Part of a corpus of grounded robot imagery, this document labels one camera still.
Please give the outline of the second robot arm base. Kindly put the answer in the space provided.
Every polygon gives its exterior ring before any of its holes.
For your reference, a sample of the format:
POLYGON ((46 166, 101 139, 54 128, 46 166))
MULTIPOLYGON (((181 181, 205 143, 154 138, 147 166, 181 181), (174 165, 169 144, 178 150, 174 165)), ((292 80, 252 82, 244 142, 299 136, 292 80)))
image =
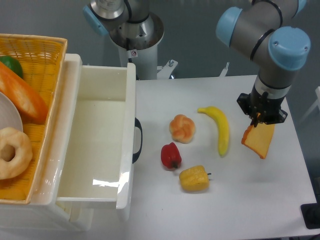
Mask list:
POLYGON ((126 50, 151 48, 164 36, 164 24, 148 0, 91 0, 82 13, 97 34, 109 35, 126 50))

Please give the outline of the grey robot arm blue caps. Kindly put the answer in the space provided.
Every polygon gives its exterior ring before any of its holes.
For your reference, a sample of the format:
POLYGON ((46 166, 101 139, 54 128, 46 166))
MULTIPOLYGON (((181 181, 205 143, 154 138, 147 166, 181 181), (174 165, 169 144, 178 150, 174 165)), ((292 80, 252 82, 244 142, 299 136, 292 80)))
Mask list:
POLYGON ((250 9, 231 7, 218 20, 217 38, 259 66, 251 93, 237 99, 254 127, 287 118, 281 104, 311 49, 309 36, 288 22, 305 5, 304 0, 253 0, 250 9))

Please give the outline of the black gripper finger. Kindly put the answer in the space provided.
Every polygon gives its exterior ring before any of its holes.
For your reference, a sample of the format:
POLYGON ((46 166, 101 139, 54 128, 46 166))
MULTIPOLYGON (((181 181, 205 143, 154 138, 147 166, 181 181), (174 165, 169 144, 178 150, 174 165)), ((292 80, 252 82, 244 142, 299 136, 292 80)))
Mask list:
POLYGON ((258 126, 258 124, 261 123, 261 111, 257 106, 254 106, 251 112, 251 125, 253 125, 254 128, 258 126))

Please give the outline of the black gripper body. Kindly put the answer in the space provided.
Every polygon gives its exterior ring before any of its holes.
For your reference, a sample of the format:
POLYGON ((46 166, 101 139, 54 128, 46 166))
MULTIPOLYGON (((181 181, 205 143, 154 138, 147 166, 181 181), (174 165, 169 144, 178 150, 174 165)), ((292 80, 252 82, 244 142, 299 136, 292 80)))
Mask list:
POLYGON ((261 124, 273 125, 283 123, 288 116, 288 113, 281 109, 284 97, 271 99, 270 96, 271 94, 267 91, 259 93, 254 86, 250 94, 241 93, 237 98, 237 103, 243 113, 248 115, 250 119, 253 107, 258 107, 261 112, 261 124))

